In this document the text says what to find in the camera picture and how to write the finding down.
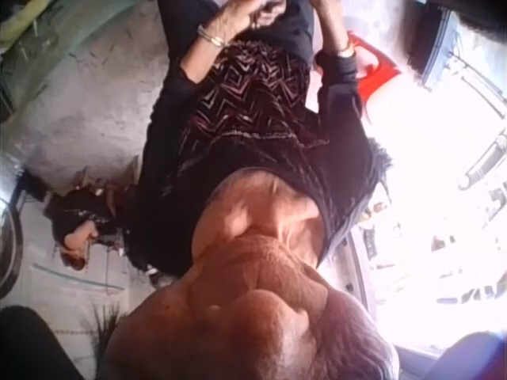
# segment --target concrete floor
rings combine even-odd
[[[347,25],[402,63],[405,3],[345,0]],[[315,48],[321,44],[318,30]],[[167,67],[156,2],[142,1],[54,69],[44,91],[5,126],[17,133],[4,154],[60,192],[85,165],[95,177],[120,175],[142,152]]]

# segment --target black garment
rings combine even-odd
[[[72,234],[85,221],[95,222],[97,232],[106,241],[115,235],[117,221],[106,202],[104,194],[93,194],[88,188],[75,189],[58,199],[51,216],[53,238],[65,246],[65,237]]]
[[[0,311],[0,368],[5,380],[83,379],[46,322],[21,306]]]
[[[308,194],[326,227],[321,261],[335,250],[379,176],[360,123],[355,58],[321,54],[318,61],[324,70],[318,116],[304,108],[307,59],[285,46],[234,43],[200,85],[171,65],[148,128],[131,228],[135,250],[149,264],[182,276],[210,195],[244,169],[269,171]]]

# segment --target patterned black dress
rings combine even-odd
[[[307,63],[266,42],[233,43],[200,85],[172,65],[148,128],[129,229],[139,261],[182,276],[211,194],[247,169],[274,173],[308,194],[326,226],[321,260],[336,248],[378,174],[360,123],[355,58],[319,53],[318,60],[319,114],[305,108]]]

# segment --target bright window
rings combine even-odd
[[[439,355],[507,328],[506,122],[456,75],[405,101],[379,126],[395,165],[359,230],[380,329]]]

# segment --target bracelet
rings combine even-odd
[[[214,44],[218,48],[223,49],[228,45],[228,43],[222,40],[220,37],[210,36],[203,25],[199,25],[199,28],[197,28],[197,33],[199,33],[199,36],[203,37],[207,42]]]
[[[352,42],[352,40],[349,40],[347,47],[338,52],[338,57],[350,58],[354,55],[355,52],[356,52],[356,49],[355,49],[354,43]]]

